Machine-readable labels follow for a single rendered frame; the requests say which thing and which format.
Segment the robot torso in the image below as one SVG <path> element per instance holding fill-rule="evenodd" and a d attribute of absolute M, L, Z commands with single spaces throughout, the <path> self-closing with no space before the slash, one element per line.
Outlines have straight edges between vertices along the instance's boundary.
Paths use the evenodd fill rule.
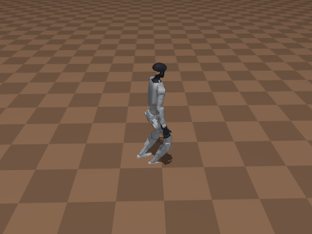
<path fill-rule="evenodd" d="M 154 78 L 154 77 L 153 77 Z M 147 110 L 146 112 L 146 118 L 147 120 L 152 123 L 152 120 L 155 118 L 156 120 L 158 120 L 158 112 L 156 110 L 156 105 L 157 105 L 157 86 L 163 86 L 164 84 L 161 80 L 158 80 L 158 83 L 153 83 L 151 78 L 149 80 L 149 86 L 148 86 L 148 104 L 150 106 L 150 109 Z M 160 82 L 161 81 L 161 82 Z M 165 88 L 165 87 L 164 87 Z"/>

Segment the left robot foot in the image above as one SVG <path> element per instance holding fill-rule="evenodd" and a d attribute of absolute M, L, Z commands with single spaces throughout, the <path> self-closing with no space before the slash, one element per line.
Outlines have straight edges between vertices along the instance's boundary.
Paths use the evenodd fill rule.
<path fill-rule="evenodd" d="M 136 157 L 141 158 L 141 157 L 149 156 L 151 154 L 152 154 L 152 152 L 146 152 L 146 153 L 142 154 L 143 156 L 140 156 L 140 154 L 138 154 Z"/>

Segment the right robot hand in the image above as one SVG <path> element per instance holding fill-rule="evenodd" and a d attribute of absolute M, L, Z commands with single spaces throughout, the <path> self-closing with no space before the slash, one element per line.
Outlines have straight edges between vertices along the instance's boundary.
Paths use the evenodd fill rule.
<path fill-rule="evenodd" d="M 161 128 L 162 128 L 162 126 L 161 126 Z M 171 131 L 167 128 L 167 126 L 164 129 L 162 128 L 162 130 L 163 130 L 163 135 L 164 135 L 163 139 L 168 138 L 169 136 L 171 136 L 170 135 Z"/>

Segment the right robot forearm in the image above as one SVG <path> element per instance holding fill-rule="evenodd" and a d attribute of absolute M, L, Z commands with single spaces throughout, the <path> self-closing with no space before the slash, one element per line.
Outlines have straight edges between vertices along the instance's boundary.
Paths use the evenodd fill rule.
<path fill-rule="evenodd" d="M 161 107 L 159 110 L 159 114 L 157 114 L 158 118 L 159 118 L 159 123 L 163 129 L 166 127 L 165 118 L 164 118 L 164 111 L 165 111 L 164 107 Z"/>

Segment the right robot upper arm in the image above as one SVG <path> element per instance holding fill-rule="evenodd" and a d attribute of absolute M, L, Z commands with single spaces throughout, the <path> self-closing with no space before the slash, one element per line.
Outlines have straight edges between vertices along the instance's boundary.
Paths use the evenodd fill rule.
<path fill-rule="evenodd" d="M 164 96 L 165 96 L 165 88 L 163 86 L 157 86 L 157 105 L 156 110 L 159 112 L 160 108 L 162 107 L 162 104 L 164 102 Z"/>

